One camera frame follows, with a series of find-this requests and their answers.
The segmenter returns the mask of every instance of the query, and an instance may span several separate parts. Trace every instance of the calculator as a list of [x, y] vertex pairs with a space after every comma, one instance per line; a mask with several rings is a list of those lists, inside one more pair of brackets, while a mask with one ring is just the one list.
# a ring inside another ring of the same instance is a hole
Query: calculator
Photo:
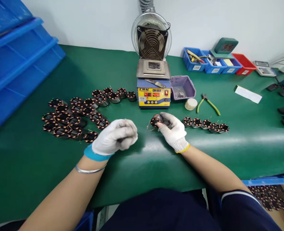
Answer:
[[256, 72], [261, 76], [275, 77], [277, 73], [269, 66], [268, 62], [254, 61], [253, 64], [257, 67]]

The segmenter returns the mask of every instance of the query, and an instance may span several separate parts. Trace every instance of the blue storage bin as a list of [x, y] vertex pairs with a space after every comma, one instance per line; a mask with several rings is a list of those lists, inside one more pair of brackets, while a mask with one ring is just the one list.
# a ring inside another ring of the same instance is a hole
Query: blue storage bin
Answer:
[[189, 59], [189, 55], [187, 54], [186, 49], [193, 52], [199, 57], [204, 56], [204, 55], [202, 54], [202, 51], [199, 48], [184, 47], [183, 60], [185, 62], [187, 70], [194, 71], [194, 72], [203, 71], [204, 68], [208, 65], [208, 63], [206, 62], [206, 59], [202, 58], [202, 60], [205, 62], [204, 64], [203, 63], [193, 63]]
[[32, 18], [31, 12], [20, 0], [0, 0], [0, 34]]
[[230, 59], [230, 61], [232, 62], [233, 66], [227, 66], [227, 68], [225, 68], [223, 71], [222, 71], [222, 74], [235, 74], [236, 71], [238, 71], [240, 68], [242, 68], [242, 65], [237, 61], [237, 59]]
[[0, 38], [0, 125], [65, 57], [35, 18]]
[[[209, 50], [202, 50], [202, 53], [204, 56], [211, 54]], [[208, 59], [206, 61], [208, 63], [208, 66], [205, 68], [207, 74], [220, 74], [227, 67], [223, 59], [217, 59], [217, 62], [220, 62], [222, 66], [214, 66]]]
[[94, 219], [94, 212], [85, 212], [74, 231], [91, 231]]

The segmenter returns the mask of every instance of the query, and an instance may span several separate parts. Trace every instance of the green wire cutter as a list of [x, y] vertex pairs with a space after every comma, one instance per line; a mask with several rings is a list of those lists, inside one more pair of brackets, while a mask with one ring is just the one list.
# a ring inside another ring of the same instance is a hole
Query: green wire cutter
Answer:
[[218, 116], [220, 116], [221, 114], [220, 114], [219, 110], [216, 108], [216, 106], [214, 106], [214, 104], [213, 104], [212, 102], [210, 102], [210, 100], [207, 99], [207, 95], [206, 95], [206, 94], [203, 95], [203, 93], [202, 93], [202, 97], [203, 97], [203, 99], [202, 99], [202, 100], [200, 101], [200, 103], [198, 104], [197, 109], [196, 109], [196, 113], [199, 112], [200, 105], [202, 104], [202, 102], [203, 102], [204, 99], [205, 99], [205, 100], [215, 109], [215, 111], [217, 112]]

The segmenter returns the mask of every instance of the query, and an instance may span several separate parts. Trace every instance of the green workbench mat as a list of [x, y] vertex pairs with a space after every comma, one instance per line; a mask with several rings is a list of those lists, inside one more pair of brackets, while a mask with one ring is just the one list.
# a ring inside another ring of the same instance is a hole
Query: green workbench mat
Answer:
[[[49, 192], [74, 168], [87, 147], [84, 141], [62, 140], [42, 130], [41, 117], [50, 112], [48, 102], [59, 98], [89, 98], [94, 89], [111, 86], [136, 92], [138, 55], [135, 52], [62, 46], [67, 57], [0, 128], [0, 223], [28, 217]], [[241, 179], [284, 173], [284, 126], [277, 108], [284, 97], [265, 90], [273, 78], [256, 72], [249, 76], [189, 72], [182, 58], [168, 56], [171, 75], [188, 75], [197, 91], [207, 93], [219, 109], [203, 103], [187, 111], [185, 101], [172, 101], [166, 112], [226, 123], [225, 134], [186, 128], [186, 139], [221, 161]], [[234, 92], [236, 85], [263, 96], [256, 104]], [[188, 191], [205, 187], [192, 167], [176, 154], [157, 129], [147, 125], [160, 110], [140, 110], [137, 102], [99, 108], [108, 120], [127, 118], [138, 128], [138, 141], [109, 161], [91, 200], [92, 207], [120, 203], [154, 188]], [[90, 121], [88, 129], [97, 131]]]

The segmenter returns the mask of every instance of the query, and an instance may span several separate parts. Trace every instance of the white wall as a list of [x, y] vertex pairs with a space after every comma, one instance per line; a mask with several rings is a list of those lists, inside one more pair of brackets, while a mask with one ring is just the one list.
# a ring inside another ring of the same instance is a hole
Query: white wall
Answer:
[[[22, 0], [60, 44], [134, 51], [131, 27], [137, 0]], [[284, 0], [154, 0], [171, 23], [172, 48], [211, 49], [221, 37], [239, 41], [234, 52], [251, 60], [284, 56]]]

